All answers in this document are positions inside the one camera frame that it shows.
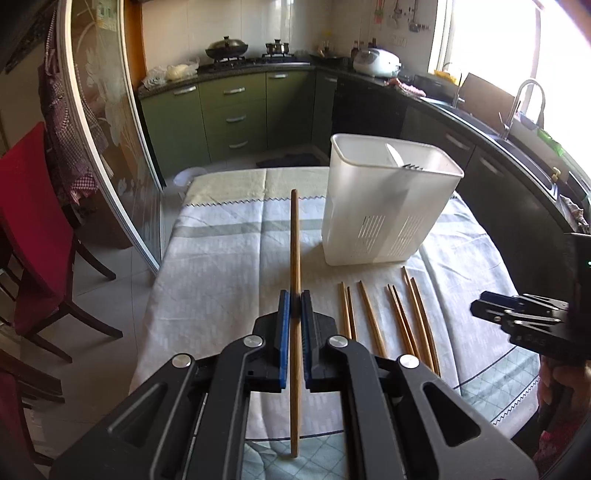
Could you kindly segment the person right hand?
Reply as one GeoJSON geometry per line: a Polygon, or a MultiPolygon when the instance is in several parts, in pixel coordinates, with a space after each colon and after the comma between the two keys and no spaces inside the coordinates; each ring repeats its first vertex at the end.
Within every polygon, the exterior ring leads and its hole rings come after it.
{"type": "Polygon", "coordinates": [[[557,403],[550,420],[554,429],[567,422],[580,423],[590,410],[590,362],[561,365],[542,356],[539,370],[538,403],[541,408],[557,403]]]}

